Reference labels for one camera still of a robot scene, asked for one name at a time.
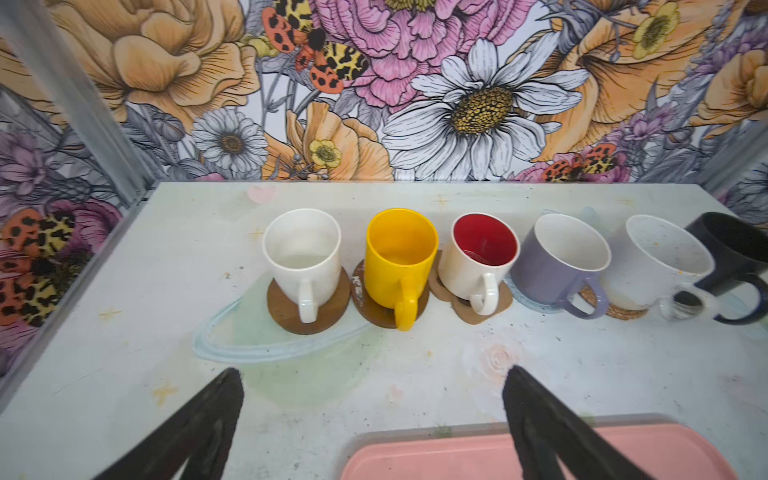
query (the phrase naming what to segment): purple mug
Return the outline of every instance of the purple mug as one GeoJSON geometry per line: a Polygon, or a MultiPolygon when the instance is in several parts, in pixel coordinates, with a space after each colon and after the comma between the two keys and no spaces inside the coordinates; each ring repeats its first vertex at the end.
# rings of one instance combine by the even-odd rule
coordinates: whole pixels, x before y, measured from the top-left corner
{"type": "Polygon", "coordinates": [[[608,297],[598,277],[610,263],[611,248],[597,230],[568,215],[547,214],[536,220],[525,237],[511,278],[530,300],[593,319],[608,309],[608,297]],[[581,311],[570,300],[584,285],[598,299],[592,313],[581,311]]]}

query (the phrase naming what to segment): heart shape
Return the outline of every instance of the heart shape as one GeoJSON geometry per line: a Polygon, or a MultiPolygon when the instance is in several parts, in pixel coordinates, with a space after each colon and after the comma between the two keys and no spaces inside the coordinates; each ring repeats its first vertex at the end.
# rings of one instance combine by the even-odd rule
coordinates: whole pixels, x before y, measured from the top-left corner
{"type": "Polygon", "coordinates": [[[277,187],[274,185],[268,185],[265,187],[253,186],[248,189],[248,198],[250,198],[256,205],[266,205],[277,192],[277,187]]]}

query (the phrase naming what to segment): mug rim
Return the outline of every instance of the mug rim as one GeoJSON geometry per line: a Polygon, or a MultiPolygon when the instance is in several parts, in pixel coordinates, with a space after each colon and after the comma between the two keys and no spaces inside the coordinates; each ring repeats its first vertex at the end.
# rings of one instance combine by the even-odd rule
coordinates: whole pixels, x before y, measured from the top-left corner
{"type": "Polygon", "coordinates": [[[515,231],[512,229],[512,227],[507,225],[507,223],[505,221],[503,221],[501,218],[495,217],[495,216],[493,216],[491,214],[484,214],[482,212],[469,212],[467,214],[459,215],[458,217],[456,217],[456,220],[453,220],[453,223],[451,224],[451,242],[456,247],[456,249],[459,252],[461,252],[461,254],[464,256],[465,259],[469,260],[470,262],[473,262],[476,265],[483,266],[485,268],[498,268],[498,269],[505,268],[507,266],[512,265],[512,263],[514,263],[514,261],[517,260],[518,257],[520,256],[520,239],[518,238],[518,235],[515,233],[515,231]],[[482,215],[484,217],[490,217],[490,218],[492,218],[494,220],[497,220],[498,222],[500,222],[505,227],[507,227],[507,230],[509,230],[512,233],[512,236],[515,238],[516,251],[515,251],[515,255],[513,255],[512,258],[507,263],[502,263],[501,265],[488,265],[487,263],[478,262],[477,260],[475,260],[475,259],[471,258],[469,255],[467,255],[464,252],[464,250],[462,250],[462,248],[458,245],[458,242],[456,241],[456,237],[454,235],[454,232],[456,230],[456,224],[458,223],[459,220],[461,220],[462,218],[467,217],[469,215],[482,215]]]}
{"type": "Polygon", "coordinates": [[[689,232],[688,230],[685,230],[680,225],[676,225],[675,223],[670,222],[669,220],[665,220],[664,218],[656,217],[654,215],[636,214],[636,215],[632,215],[631,217],[627,218],[627,220],[624,222],[624,225],[622,226],[622,228],[624,228],[624,231],[627,232],[627,236],[631,240],[632,244],[635,245],[635,247],[637,247],[637,249],[639,251],[643,252],[643,254],[646,257],[652,259],[654,262],[658,263],[659,265],[661,265],[661,266],[663,266],[663,267],[665,267],[665,268],[667,268],[669,270],[676,270],[678,272],[681,272],[683,275],[700,276],[700,277],[705,277],[705,276],[709,275],[710,273],[712,273],[715,270],[715,266],[716,266],[715,259],[712,256],[712,252],[710,252],[710,249],[708,249],[707,246],[704,245],[701,240],[697,239],[696,236],[693,235],[691,232],[689,232]],[[701,273],[688,272],[686,270],[682,270],[682,269],[676,268],[675,266],[672,266],[669,263],[662,262],[661,260],[659,260],[656,257],[654,257],[653,255],[651,255],[647,250],[645,250],[643,247],[640,246],[640,244],[637,243],[637,241],[634,239],[634,237],[632,236],[632,234],[629,231],[629,222],[630,222],[630,220],[632,220],[634,218],[641,218],[641,217],[652,218],[652,219],[654,219],[656,221],[660,221],[661,223],[667,223],[667,224],[671,225],[672,227],[675,227],[678,230],[684,232],[686,235],[688,235],[688,237],[691,240],[694,241],[694,243],[696,243],[699,246],[699,248],[703,252],[705,252],[706,257],[707,257],[707,259],[710,262],[710,267],[706,271],[701,272],[701,273]]]}
{"type": "Polygon", "coordinates": [[[600,232],[598,232],[598,229],[594,228],[589,223],[583,221],[580,218],[572,217],[571,215],[566,215],[566,214],[544,214],[544,215],[541,215],[536,220],[536,222],[533,224],[533,232],[534,232],[534,235],[536,236],[536,241],[538,241],[538,244],[541,245],[541,248],[544,249],[545,252],[547,252],[547,255],[549,255],[550,257],[554,258],[558,262],[560,262],[563,265],[568,266],[568,267],[570,267],[572,269],[579,270],[581,272],[602,272],[603,270],[607,269],[609,265],[611,265],[611,261],[613,261],[613,259],[614,259],[614,253],[611,252],[611,246],[608,244],[608,241],[605,240],[605,237],[603,237],[602,234],[600,232]],[[542,218],[545,218],[545,217],[555,217],[555,216],[557,216],[557,217],[567,217],[569,219],[576,220],[578,223],[581,223],[582,225],[587,227],[589,230],[592,230],[594,232],[594,234],[597,235],[600,240],[602,240],[603,247],[605,247],[605,251],[608,252],[608,260],[606,260],[605,265],[601,266],[600,268],[596,268],[596,269],[580,268],[578,266],[571,265],[570,263],[561,260],[559,257],[557,257],[552,252],[550,252],[549,249],[547,247],[545,247],[544,244],[541,242],[541,239],[539,238],[538,233],[536,232],[536,226],[538,225],[538,223],[541,221],[542,218]]]}
{"type": "Polygon", "coordinates": [[[366,246],[371,247],[371,251],[373,252],[374,255],[376,255],[377,258],[379,258],[379,260],[386,262],[389,265],[418,266],[418,265],[421,265],[422,263],[430,261],[431,259],[434,259],[435,254],[437,253],[438,247],[440,247],[440,236],[437,233],[437,229],[435,228],[435,225],[431,221],[429,221],[429,218],[425,217],[424,215],[421,215],[419,212],[415,210],[411,210],[409,208],[387,208],[386,210],[382,210],[378,212],[376,215],[373,216],[371,221],[368,222],[368,227],[366,228],[366,246]],[[373,222],[376,221],[376,219],[379,218],[381,215],[386,214],[387,212],[398,211],[398,210],[410,212],[411,214],[416,214],[418,217],[421,217],[421,219],[424,220],[432,228],[432,233],[435,234],[435,247],[432,248],[432,251],[429,253],[429,255],[427,255],[427,257],[420,262],[417,262],[417,263],[392,262],[391,260],[387,260],[386,258],[384,258],[384,256],[378,251],[376,251],[376,248],[373,246],[373,242],[371,241],[371,225],[373,225],[373,222]]]}
{"type": "Polygon", "coordinates": [[[277,217],[275,217],[274,220],[272,220],[270,222],[269,226],[267,226],[266,230],[264,231],[264,238],[261,241],[261,250],[264,252],[264,256],[266,257],[266,261],[268,261],[272,266],[274,266],[276,268],[279,268],[281,270],[287,270],[289,272],[306,272],[308,270],[317,268],[317,267],[323,265],[324,263],[329,262],[339,252],[339,248],[340,247],[341,247],[341,227],[339,226],[339,222],[337,222],[336,219],[333,218],[333,216],[331,214],[329,214],[328,212],[326,212],[324,210],[319,210],[317,208],[295,208],[293,210],[288,210],[287,212],[278,215],[277,217]],[[280,265],[278,262],[276,262],[271,257],[269,252],[266,251],[267,235],[269,235],[270,229],[272,228],[272,226],[278,220],[280,220],[281,218],[286,217],[286,216],[288,216],[290,214],[294,214],[296,212],[303,212],[303,211],[309,211],[309,212],[312,212],[312,213],[315,213],[315,214],[325,215],[326,217],[328,217],[333,222],[333,225],[336,226],[336,246],[333,248],[333,250],[331,251],[331,253],[327,257],[325,257],[322,261],[320,261],[318,263],[315,263],[312,266],[305,266],[304,268],[291,268],[289,266],[280,265]]]}
{"type": "Polygon", "coordinates": [[[724,214],[724,213],[721,213],[721,212],[704,212],[703,214],[700,215],[700,218],[701,218],[702,224],[704,226],[704,229],[707,231],[707,233],[709,234],[710,237],[712,237],[713,239],[715,239],[717,241],[717,243],[719,245],[721,245],[722,247],[724,247],[726,250],[730,251],[731,253],[735,253],[739,257],[745,258],[745,259],[753,261],[753,262],[758,262],[758,263],[763,263],[763,264],[768,265],[768,261],[755,258],[754,256],[751,256],[751,255],[746,255],[745,253],[741,253],[739,250],[736,250],[733,247],[731,247],[731,245],[729,245],[728,243],[723,242],[712,231],[712,229],[708,225],[707,219],[712,219],[713,217],[714,218],[722,218],[722,219],[727,220],[729,222],[734,222],[735,221],[736,223],[739,224],[739,226],[741,228],[746,228],[748,230],[752,230],[754,233],[759,233],[760,235],[765,237],[766,234],[761,229],[755,227],[754,225],[752,225],[750,223],[747,223],[744,220],[741,220],[739,217],[736,217],[735,215],[724,214]]]}

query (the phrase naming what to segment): pink tray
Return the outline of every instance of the pink tray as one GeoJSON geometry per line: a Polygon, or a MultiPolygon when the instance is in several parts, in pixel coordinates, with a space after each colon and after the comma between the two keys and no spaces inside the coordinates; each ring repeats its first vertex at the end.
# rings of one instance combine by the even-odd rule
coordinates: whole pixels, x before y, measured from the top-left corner
{"type": "MultiPolygon", "coordinates": [[[[647,474],[664,480],[735,480],[704,437],[677,424],[602,427],[596,431],[647,474]]],[[[566,478],[573,478],[565,472],[566,478]]],[[[342,480],[497,480],[522,478],[510,435],[369,445],[346,464],[342,480]]]]}

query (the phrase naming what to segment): butterfly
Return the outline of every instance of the butterfly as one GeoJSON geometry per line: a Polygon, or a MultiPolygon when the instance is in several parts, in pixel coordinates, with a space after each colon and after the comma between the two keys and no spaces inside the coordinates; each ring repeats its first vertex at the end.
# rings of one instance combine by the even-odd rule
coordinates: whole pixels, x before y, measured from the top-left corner
{"type": "Polygon", "coordinates": [[[55,256],[74,233],[74,216],[57,211],[42,216],[28,208],[0,228],[7,245],[0,254],[0,325],[23,320],[42,326],[61,299],[53,280],[55,256]]]}
{"type": "Polygon", "coordinates": [[[310,63],[312,83],[323,93],[338,94],[344,81],[358,78],[368,68],[368,58],[354,47],[326,41],[326,31],[315,28],[309,0],[276,0],[261,13],[266,36],[274,48],[296,56],[296,71],[310,63]]]}
{"type": "Polygon", "coordinates": [[[578,154],[572,164],[567,160],[559,160],[550,165],[542,174],[547,182],[574,182],[581,180],[584,174],[604,174],[615,167],[614,154],[616,145],[595,145],[587,154],[578,154]]]}

